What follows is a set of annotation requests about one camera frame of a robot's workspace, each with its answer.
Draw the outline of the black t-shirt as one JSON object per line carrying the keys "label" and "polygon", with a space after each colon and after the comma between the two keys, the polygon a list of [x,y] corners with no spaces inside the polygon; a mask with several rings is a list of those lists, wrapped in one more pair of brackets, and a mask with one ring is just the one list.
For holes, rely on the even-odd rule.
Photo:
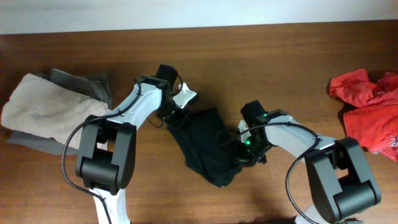
{"label": "black t-shirt", "polygon": [[217,187],[226,187],[241,172],[236,162],[237,147],[225,144],[231,136],[216,108],[189,113],[180,126],[167,126],[176,140],[188,168]]}

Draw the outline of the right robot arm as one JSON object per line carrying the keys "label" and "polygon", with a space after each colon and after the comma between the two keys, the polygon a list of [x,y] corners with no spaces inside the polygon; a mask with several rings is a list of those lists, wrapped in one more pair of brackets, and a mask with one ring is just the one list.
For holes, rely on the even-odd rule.
{"label": "right robot arm", "polygon": [[[257,100],[245,104],[241,115],[241,165],[265,163],[267,151],[277,146],[295,157],[285,176],[287,196],[298,213],[292,223],[356,223],[353,215],[381,202],[381,191],[357,140],[318,134],[285,111],[266,111]],[[306,211],[299,209],[289,188],[299,162],[306,166],[313,202]]]}

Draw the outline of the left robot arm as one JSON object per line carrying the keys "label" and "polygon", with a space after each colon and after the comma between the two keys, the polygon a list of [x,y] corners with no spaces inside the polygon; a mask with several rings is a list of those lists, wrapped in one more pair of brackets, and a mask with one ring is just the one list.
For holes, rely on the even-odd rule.
{"label": "left robot arm", "polygon": [[185,82],[174,90],[179,79],[176,69],[160,65],[154,76],[137,78],[119,106],[104,116],[90,115],[79,127],[75,174],[94,198],[100,223],[130,222],[125,189],[134,172],[138,129],[152,113],[163,123],[180,125],[198,96]]}

